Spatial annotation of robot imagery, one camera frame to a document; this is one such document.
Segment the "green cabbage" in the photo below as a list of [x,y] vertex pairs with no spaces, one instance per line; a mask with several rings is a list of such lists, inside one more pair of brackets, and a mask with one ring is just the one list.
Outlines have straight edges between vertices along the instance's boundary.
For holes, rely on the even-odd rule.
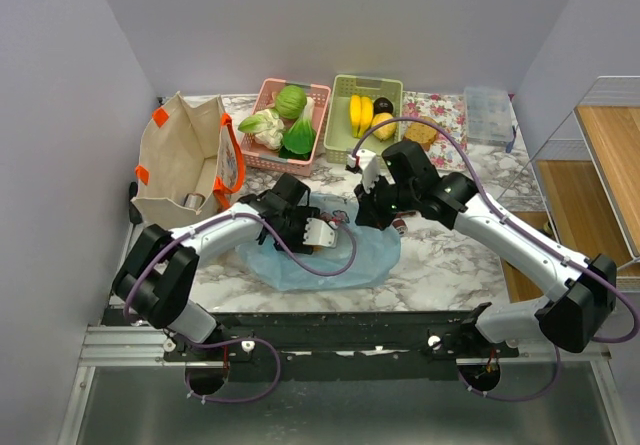
[[305,90],[297,85],[286,85],[275,97],[274,109],[283,118],[297,119],[307,103]]

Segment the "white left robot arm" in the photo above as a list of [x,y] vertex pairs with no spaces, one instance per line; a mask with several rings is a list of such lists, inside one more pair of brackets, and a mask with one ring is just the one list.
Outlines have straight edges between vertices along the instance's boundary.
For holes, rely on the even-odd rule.
[[244,243],[263,244],[271,231],[274,248],[311,254],[305,234],[321,218],[310,204],[310,188],[290,174],[259,194],[249,194],[222,213],[193,225],[166,230],[152,224],[142,231],[117,272],[112,292],[156,329],[187,338],[201,360],[214,358],[222,345],[218,323],[189,299],[201,261]]

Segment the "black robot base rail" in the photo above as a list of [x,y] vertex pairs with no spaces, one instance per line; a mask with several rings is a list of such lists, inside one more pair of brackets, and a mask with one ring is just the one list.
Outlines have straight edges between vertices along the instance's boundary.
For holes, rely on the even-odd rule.
[[210,349],[175,338],[167,362],[234,382],[454,380],[459,362],[515,358],[471,329],[469,311],[221,313]]

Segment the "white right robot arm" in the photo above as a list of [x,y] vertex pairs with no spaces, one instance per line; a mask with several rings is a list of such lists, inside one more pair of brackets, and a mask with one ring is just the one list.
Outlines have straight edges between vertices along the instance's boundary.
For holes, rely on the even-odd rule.
[[419,144],[401,141],[381,155],[359,149],[347,168],[362,175],[354,190],[357,225],[383,230],[397,214],[415,211],[483,244],[541,290],[537,299],[475,309],[459,335],[467,354],[480,357],[496,343],[542,338],[580,353],[613,311],[611,258],[589,258],[555,242],[482,196],[459,172],[439,175]]

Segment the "light blue plastic grocery bag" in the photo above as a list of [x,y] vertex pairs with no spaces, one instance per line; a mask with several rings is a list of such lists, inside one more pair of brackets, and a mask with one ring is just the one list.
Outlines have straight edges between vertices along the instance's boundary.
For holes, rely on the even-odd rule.
[[357,202],[343,197],[313,193],[310,204],[318,207],[324,220],[338,220],[347,230],[337,233],[335,248],[319,248],[299,259],[311,268],[329,272],[342,268],[357,247],[353,264],[344,273],[325,277],[311,274],[285,252],[275,248],[272,237],[263,244],[245,243],[236,247],[244,265],[262,282],[278,291],[324,291],[373,287],[383,284],[401,254],[401,236],[394,227],[378,230],[355,225]]

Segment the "white cauliflower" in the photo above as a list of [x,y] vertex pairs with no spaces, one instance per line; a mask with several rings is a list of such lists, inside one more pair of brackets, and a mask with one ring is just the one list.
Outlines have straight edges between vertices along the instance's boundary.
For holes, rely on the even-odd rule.
[[279,150],[285,125],[278,112],[268,108],[245,118],[239,125],[239,131],[252,135],[255,142],[267,149]]

